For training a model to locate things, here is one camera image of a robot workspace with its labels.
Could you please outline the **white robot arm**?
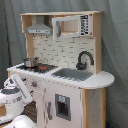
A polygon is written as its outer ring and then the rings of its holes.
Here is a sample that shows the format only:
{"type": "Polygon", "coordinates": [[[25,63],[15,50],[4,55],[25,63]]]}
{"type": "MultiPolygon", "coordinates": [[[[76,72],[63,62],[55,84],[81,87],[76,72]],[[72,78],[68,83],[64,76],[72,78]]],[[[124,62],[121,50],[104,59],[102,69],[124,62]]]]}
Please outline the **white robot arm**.
{"type": "Polygon", "coordinates": [[[18,74],[12,75],[4,82],[0,90],[0,107],[5,106],[6,114],[0,117],[3,128],[36,128],[35,123],[23,115],[24,107],[32,102],[32,97],[18,74]]]}

